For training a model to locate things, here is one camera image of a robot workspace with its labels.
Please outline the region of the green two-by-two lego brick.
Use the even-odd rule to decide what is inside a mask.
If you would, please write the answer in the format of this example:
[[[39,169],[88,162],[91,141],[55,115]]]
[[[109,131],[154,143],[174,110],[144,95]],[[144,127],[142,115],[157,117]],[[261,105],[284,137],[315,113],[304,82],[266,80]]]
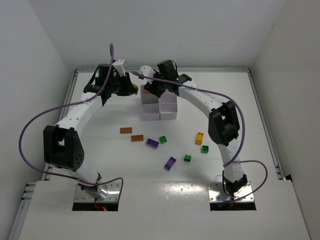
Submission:
[[[166,136],[163,135],[163,136],[160,136],[160,137],[159,137],[159,142],[160,142],[161,144],[164,144],[164,143],[167,143],[168,140],[167,140]]]

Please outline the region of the purple butterfly lego brick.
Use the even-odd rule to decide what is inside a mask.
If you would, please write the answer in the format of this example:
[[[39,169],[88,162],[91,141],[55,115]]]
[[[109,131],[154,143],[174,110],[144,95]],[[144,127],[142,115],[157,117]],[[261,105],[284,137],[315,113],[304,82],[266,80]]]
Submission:
[[[156,140],[148,138],[145,144],[153,149],[157,149],[160,143]]]

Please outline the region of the yellow lego brick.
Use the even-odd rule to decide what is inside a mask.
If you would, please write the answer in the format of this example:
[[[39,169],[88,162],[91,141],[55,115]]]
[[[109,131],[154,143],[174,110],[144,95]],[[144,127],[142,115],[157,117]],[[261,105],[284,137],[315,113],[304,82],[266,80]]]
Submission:
[[[204,140],[204,133],[198,132],[195,138],[195,144],[196,145],[202,145]]]

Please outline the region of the dark green lego brick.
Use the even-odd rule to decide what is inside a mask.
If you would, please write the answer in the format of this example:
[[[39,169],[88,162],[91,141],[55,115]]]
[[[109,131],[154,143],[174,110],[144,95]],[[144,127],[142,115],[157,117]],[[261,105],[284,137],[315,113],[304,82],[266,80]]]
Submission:
[[[183,159],[185,162],[188,162],[188,163],[190,163],[191,162],[191,160],[192,160],[192,156],[191,155],[188,155],[188,154],[186,154],[185,156],[184,156],[184,159]]]

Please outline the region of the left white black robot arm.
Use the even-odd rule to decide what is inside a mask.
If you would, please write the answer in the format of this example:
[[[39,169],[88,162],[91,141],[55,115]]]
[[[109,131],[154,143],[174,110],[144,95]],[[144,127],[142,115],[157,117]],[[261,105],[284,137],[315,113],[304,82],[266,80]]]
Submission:
[[[80,184],[96,184],[100,175],[85,162],[81,133],[94,113],[113,95],[126,97],[137,94],[137,87],[125,71],[124,59],[112,64],[99,64],[83,89],[79,104],[54,126],[43,130],[44,160],[63,169]]]

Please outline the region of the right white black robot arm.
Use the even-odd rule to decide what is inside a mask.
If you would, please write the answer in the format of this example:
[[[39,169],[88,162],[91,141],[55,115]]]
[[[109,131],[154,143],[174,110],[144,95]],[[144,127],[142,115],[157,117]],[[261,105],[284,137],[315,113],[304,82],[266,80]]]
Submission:
[[[239,138],[240,123],[237,105],[232,101],[223,102],[208,92],[200,90],[192,78],[179,74],[172,60],[158,64],[158,69],[143,65],[139,74],[147,79],[144,89],[160,98],[165,91],[197,107],[208,118],[208,135],[217,144],[223,162],[223,183],[226,192],[233,197],[247,182],[247,176],[240,163],[240,149],[243,141]]]

